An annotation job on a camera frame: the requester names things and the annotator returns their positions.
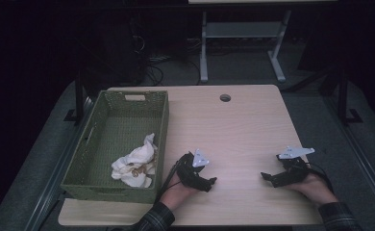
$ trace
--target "floor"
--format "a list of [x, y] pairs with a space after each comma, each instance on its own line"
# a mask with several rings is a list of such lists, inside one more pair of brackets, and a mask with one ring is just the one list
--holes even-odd
[[[209, 56], [209, 82], [206, 85], [276, 85], [286, 89], [299, 83], [312, 72], [298, 70], [304, 44], [284, 43], [279, 61], [287, 76], [278, 83], [267, 58], [271, 41], [255, 40], [251, 48], [239, 43], [234, 49], [214, 48]], [[157, 55], [155, 60], [163, 58]], [[155, 64], [156, 80], [146, 77], [142, 86], [188, 86], [198, 83], [199, 57], [188, 56], [187, 61], [168, 61]], [[364, 230], [375, 230], [375, 185], [367, 177], [367, 170], [359, 159], [375, 169], [375, 114], [368, 107], [363, 93], [349, 84], [348, 108], [356, 109], [363, 123], [343, 126], [334, 107], [337, 94], [323, 97], [318, 93], [322, 80], [315, 81], [297, 92], [283, 93], [284, 101], [298, 136], [304, 146], [317, 151], [310, 161], [328, 173], [338, 198], [345, 201], [360, 221]], [[91, 103], [86, 104], [89, 112]], [[67, 86], [51, 115], [38, 135], [25, 164], [16, 176], [0, 206], [0, 230], [110, 230], [109, 227], [63, 227], [58, 223], [63, 191], [59, 188], [59, 173], [65, 171], [58, 165], [67, 159], [67, 153], [76, 143], [84, 123], [77, 126], [64, 121], [69, 110], [75, 108], [74, 83]], [[324, 230], [321, 225], [295, 226], [293, 230]]]

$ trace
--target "crumpled cloth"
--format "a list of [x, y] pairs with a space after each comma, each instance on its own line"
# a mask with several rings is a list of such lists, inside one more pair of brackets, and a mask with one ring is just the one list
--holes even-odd
[[155, 174], [154, 153], [158, 149], [153, 144], [154, 137], [154, 133], [146, 136], [143, 146], [112, 163], [112, 178], [131, 187], [148, 188], [152, 179], [147, 174]]

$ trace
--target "person's right hand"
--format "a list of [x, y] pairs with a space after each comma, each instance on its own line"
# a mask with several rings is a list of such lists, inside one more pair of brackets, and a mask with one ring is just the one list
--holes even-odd
[[327, 203], [338, 202], [338, 199], [329, 190], [325, 181], [312, 173], [304, 181], [287, 185], [283, 188], [302, 193], [318, 207]]

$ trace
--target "plastic basket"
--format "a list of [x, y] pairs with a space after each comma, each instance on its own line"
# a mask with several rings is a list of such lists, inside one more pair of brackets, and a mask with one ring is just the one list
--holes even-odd
[[[100, 92], [62, 180], [76, 199], [153, 203], [161, 188], [169, 106], [167, 91]], [[111, 164], [155, 133], [156, 174], [149, 188], [112, 179]]]

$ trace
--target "sleeve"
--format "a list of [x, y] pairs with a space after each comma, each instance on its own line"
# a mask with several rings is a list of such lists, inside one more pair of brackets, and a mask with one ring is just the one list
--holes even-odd
[[345, 203], [335, 202], [319, 207], [319, 214], [328, 231], [362, 231]]
[[175, 217], [164, 204], [156, 203], [138, 223], [124, 230], [164, 231], [175, 221]]

